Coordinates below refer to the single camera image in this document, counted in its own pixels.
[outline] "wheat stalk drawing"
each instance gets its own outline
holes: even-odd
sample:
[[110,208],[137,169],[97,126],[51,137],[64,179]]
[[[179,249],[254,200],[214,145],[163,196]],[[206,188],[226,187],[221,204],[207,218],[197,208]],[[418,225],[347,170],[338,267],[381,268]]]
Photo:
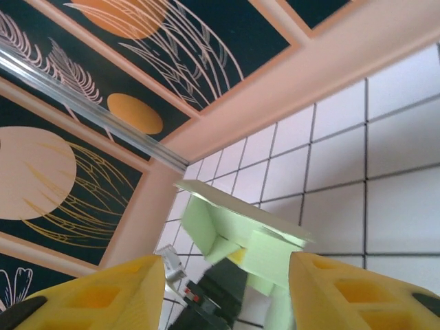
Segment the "wheat stalk drawing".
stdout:
[[15,21],[0,11],[0,44],[8,46],[16,55],[28,64],[48,73],[50,63],[43,58],[38,45],[32,45],[25,32],[22,32]]
[[[103,20],[131,39],[119,45],[143,58],[182,100],[204,108],[231,88],[226,65],[243,80],[243,72],[225,43],[197,15],[178,0],[103,0],[129,15],[134,24],[91,5],[65,3]],[[149,32],[148,39],[140,36]],[[201,90],[207,85],[209,92]]]
[[[52,50],[49,56],[43,57],[38,45],[32,45],[25,32],[21,31],[11,16],[0,11],[0,44],[7,45],[16,55],[33,67],[42,70],[74,91],[82,94],[93,103],[100,104],[102,97],[96,88],[89,72],[85,71],[78,63],[72,61],[65,51],[49,38]],[[63,104],[69,115],[79,122],[78,117],[66,104]],[[113,137],[105,128],[111,141]]]

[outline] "white tile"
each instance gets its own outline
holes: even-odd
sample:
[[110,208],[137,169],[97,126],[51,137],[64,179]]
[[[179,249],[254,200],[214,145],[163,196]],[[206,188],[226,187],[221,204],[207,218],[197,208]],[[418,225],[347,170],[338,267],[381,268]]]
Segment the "white tile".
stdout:
[[194,163],[194,164],[191,164],[190,166],[188,166],[188,168],[186,169],[185,175],[184,175],[184,180],[196,180],[196,178],[199,174],[202,162],[203,162],[203,160],[199,160],[197,163]]
[[314,106],[312,105],[281,120],[276,128],[272,155],[278,155],[309,143],[313,114]]
[[171,208],[168,220],[180,219],[185,212],[186,206],[190,201],[191,194],[188,191],[181,191],[177,193],[174,200],[173,207]]
[[212,183],[214,188],[217,188],[227,194],[231,194],[232,188],[234,187],[235,177],[237,173],[225,175],[224,177],[220,177],[215,179]]
[[201,251],[199,250],[199,248],[193,244],[192,245],[192,250],[191,250],[191,254],[202,254]]
[[316,105],[313,140],[365,121],[365,81],[360,81]]
[[[181,264],[183,266],[185,266],[186,262],[188,261],[188,257],[187,256],[179,256],[179,259],[181,261]],[[179,289],[179,286],[181,285],[181,282],[182,282],[182,280],[179,280],[176,283],[174,283],[174,286],[175,286],[176,289]],[[171,294],[171,293],[167,292],[167,291],[164,291],[164,298],[171,299],[171,300],[176,300],[176,296],[174,294]]]
[[440,252],[440,168],[368,183],[369,252]]
[[257,163],[269,158],[275,125],[269,126],[247,138],[245,152],[240,167]]
[[166,222],[159,242],[157,242],[156,250],[163,248],[165,245],[173,244],[179,230],[180,221]]
[[424,287],[440,295],[440,257],[369,256],[368,270]]
[[277,217],[284,219],[290,223],[298,225],[300,221],[300,210],[302,196],[278,199],[276,201],[268,201],[261,203],[260,209],[272,213]]
[[186,275],[188,278],[186,279],[185,284],[189,280],[197,283],[204,275],[204,272],[211,266],[212,265],[207,262],[202,256],[190,256],[188,264],[186,265]]
[[215,171],[217,170],[217,166],[219,165],[221,151],[216,152],[211,156],[207,156],[203,160],[203,164],[201,165],[198,180],[206,182],[214,179]]
[[240,321],[236,321],[233,330],[261,330],[260,327],[254,327],[250,324],[245,324]]
[[309,147],[272,158],[269,162],[263,200],[284,197],[304,190]]
[[302,226],[313,233],[313,253],[362,253],[364,184],[305,195]]
[[360,127],[311,146],[307,190],[364,178],[365,129]]
[[364,263],[364,258],[362,258],[361,256],[330,256],[329,258],[359,268],[362,268]]
[[260,294],[255,289],[247,286],[241,305],[240,320],[255,323],[257,325],[264,324],[267,310],[269,309],[272,299]]
[[245,140],[241,140],[227,148],[224,148],[223,154],[221,155],[219,168],[217,169],[217,177],[239,169],[244,146]]
[[263,162],[240,170],[232,195],[251,204],[260,201],[266,168],[267,162]]
[[162,310],[160,312],[158,330],[166,330],[166,325],[168,324],[168,319],[171,313],[171,307],[173,307],[173,303],[171,301],[164,300],[162,303]]
[[179,232],[177,232],[176,241],[173,246],[178,254],[189,254],[191,251],[193,239],[182,226],[180,226]]
[[433,45],[368,79],[368,114],[374,118],[440,93],[440,64]]
[[171,311],[170,320],[168,321],[168,326],[172,325],[174,321],[176,321],[177,317],[179,317],[180,313],[184,310],[184,307],[181,304],[175,303],[173,305],[173,309]]
[[368,128],[368,176],[440,162],[440,100]]

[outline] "black object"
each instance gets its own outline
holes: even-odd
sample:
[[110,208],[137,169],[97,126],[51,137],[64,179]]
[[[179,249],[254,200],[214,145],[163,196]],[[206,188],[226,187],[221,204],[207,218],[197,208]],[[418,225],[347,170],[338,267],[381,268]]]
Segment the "black object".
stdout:
[[14,330],[46,302],[46,297],[37,296],[11,306],[0,314],[0,329]]
[[425,294],[413,293],[412,296],[421,303],[424,307],[429,309],[438,318],[440,318],[440,299]]
[[208,269],[196,284],[186,285],[185,302],[169,330],[227,330],[238,318],[245,293],[248,273],[229,259]]

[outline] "dark teal panel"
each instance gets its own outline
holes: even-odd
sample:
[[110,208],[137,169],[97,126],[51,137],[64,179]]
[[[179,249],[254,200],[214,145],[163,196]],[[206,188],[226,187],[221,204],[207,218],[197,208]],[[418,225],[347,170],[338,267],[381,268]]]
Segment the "dark teal panel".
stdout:
[[0,231],[98,265],[140,181],[141,172],[0,97],[0,129],[16,126],[45,129],[79,146],[72,147],[77,163],[76,181],[68,198],[49,214],[51,219],[30,220],[39,230],[51,232],[50,236],[17,220],[0,219]]
[[313,29],[350,0],[287,0],[302,20]]
[[0,253],[0,306],[11,307],[35,292],[73,279],[73,276]]
[[138,41],[102,29],[69,1],[49,2],[198,110],[289,45],[248,0],[167,1],[161,28]]
[[[109,60],[99,55],[99,53],[92,50],[89,46],[79,41],[69,32],[59,27],[57,24],[41,14],[39,11],[35,10],[26,2],[2,1],[0,2],[0,11],[3,14],[3,16],[0,16],[0,20],[3,22],[3,27],[0,25],[0,29],[3,30],[3,33],[0,34],[1,42],[11,44],[17,49],[17,54],[25,59],[26,56],[24,56],[23,52],[19,49],[19,47],[17,47],[17,43],[11,41],[11,39],[14,37],[14,34],[19,36],[23,36],[25,34],[32,49],[32,55],[30,58],[36,58],[36,47],[41,53],[43,61],[42,64],[38,66],[42,69],[45,66],[46,59],[50,53],[54,51],[54,44],[52,42],[54,41],[64,51],[69,60],[77,63],[80,68],[84,70],[84,74],[82,76],[87,76],[87,73],[89,74],[87,80],[94,83],[94,86],[91,87],[92,92],[89,93],[89,99],[95,100],[95,102],[100,106],[108,109],[107,98],[113,93],[121,93],[133,96],[154,109],[164,122],[162,132],[151,135],[151,137],[155,140],[162,140],[187,120],[189,120],[187,115],[179,111],[150,89],[146,88],[144,85],[122,71]],[[9,15],[9,17],[16,24],[14,33],[11,33],[11,29],[5,24],[8,17],[4,15]],[[59,108],[66,112],[66,110],[63,108],[63,105],[59,104],[58,109]],[[82,123],[86,124],[92,129],[95,129],[103,135],[107,135],[103,129],[92,125],[84,118],[79,117],[79,119],[82,121]],[[119,141],[124,147],[127,147],[131,150],[135,149],[127,146],[119,139],[116,140]],[[146,159],[149,159],[148,155],[144,155],[143,153],[140,153],[140,155]]]

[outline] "transparent tube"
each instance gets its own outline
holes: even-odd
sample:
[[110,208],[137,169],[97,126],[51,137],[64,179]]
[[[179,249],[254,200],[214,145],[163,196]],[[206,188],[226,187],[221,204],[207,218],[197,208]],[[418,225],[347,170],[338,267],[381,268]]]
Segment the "transparent tube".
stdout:
[[184,158],[168,150],[152,137],[143,134],[126,122],[115,117],[101,106],[90,102],[80,93],[64,86],[57,79],[27,64],[7,45],[0,45],[0,68],[21,79],[24,83],[33,88],[37,88],[50,98],[67,105],[72,111],[80,114],[94,124],[105,127],[110,133],[151,157],[156,158],[180,172],[186,170],[188,162]]

